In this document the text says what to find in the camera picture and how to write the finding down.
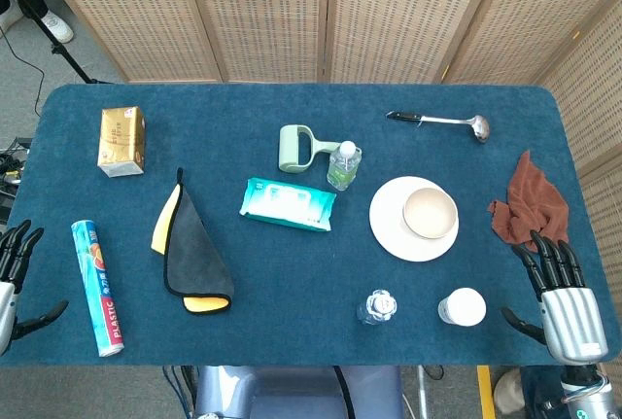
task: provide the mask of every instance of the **plate and bowl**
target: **plate and bowl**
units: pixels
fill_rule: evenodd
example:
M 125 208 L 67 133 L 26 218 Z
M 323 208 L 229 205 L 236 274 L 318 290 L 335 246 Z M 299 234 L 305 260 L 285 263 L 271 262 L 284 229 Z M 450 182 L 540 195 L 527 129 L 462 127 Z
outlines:
M 369 206 L 369 223 L 380 245 L 409 262 L 442 256 L 458 236 L 458 208 L 439 185 L 416 176 L 385 183 Z

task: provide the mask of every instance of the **silver robotic hand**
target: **silver robotic hand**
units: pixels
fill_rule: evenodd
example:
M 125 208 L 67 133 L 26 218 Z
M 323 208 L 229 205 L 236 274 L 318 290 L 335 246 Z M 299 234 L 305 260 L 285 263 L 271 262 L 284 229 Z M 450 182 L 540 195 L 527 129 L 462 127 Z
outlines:
M 21 293 L 32 250 L 43 236 L 41 227 L 24 237 L 30 220 L 12 227 L 0 237 L 0 356 L 10 347 L 11 341 L 51 324 L 68 305 L 62 300 L 49 313 L 37 319 L 17 322 L 17 300 Z
M 551 356 L 565 366 L 562 376 L 564 396 L 539 406 L 546 411 L 567 405 L 577 419 L 619 419 L 608 379 L 595 363 L 607 353 L 605 331 L 599 306 L 586 287 L 578 258 L 568 243 L 557 245 L 531 232 L 540 264 L 521 246 L 512 246 L 529 275 L 540 306 L 542 326 L 519 319 L 504 307 L 501 313 L 517 331 L 547 346 Z

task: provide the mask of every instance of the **metal ladle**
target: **metal ladle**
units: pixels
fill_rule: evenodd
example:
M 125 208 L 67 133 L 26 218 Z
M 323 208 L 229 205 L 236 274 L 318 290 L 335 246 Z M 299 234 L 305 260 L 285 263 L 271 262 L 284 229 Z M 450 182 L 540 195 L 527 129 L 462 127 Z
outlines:
M 490 136 L 490 125 L 488 120 L 483 116 L 477 115 L 469 120 L 450 120 L 447 118 L 434 118 L 432 116 L 423 116 L 416 113 L 403 113 L 400 111 L 390 111 L 387 113 L 390 120 L 410 121 L 410 122 L 443 122 L 446 124 L 468 124 L 473 129 L 473 133 L 477 140 L 482 144 L 488 140 Z

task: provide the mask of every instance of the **plastic bottle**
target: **plastic bottle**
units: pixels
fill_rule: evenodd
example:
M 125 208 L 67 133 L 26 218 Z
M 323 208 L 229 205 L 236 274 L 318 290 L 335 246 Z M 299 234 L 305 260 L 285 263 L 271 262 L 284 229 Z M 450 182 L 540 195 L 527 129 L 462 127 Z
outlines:
M 339 148 L 330 154 L 328 182 L 338 191 L 345 191 L 357 177 L 360 162 L 361 149 L 349 140 L 342 142 Z
M 378 325 L 387 322 L 397 311 L 397 302 L 385 290 L 376 290 L 359 307 L 357 318 L 367 325 Z

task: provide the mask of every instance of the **label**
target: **label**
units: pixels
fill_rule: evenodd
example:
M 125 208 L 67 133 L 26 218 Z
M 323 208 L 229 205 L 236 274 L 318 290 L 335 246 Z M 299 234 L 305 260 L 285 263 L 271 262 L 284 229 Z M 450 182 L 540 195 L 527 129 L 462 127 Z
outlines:
M 328 175 L 332 178 L 335 184 L 345 186 L 354 181 L 354 178 L 357 175 L 357 169 L 358 167 L 351 169 L 350 171 L 344 171 L 332 164 L 328 169 Z
M 581 343 L 579 351 L 583 356 L 600 356 L 603 353 L 599 343 Z
M 270 184 L 263 192 L 263 200 L 253 202 L 249 206 L 249 212 L 254 215 L 302 223 L 309 215 L 310 203 L 311 192 L 309 191 Z
M 111 297 L 102 297 L 101 305 L 104 308 L 104 319 L 106 320 L 106 329 L 111 344 L 123 343 L 121 329 L 119 328 L 119 320 L 117 319 L 117 310 Z

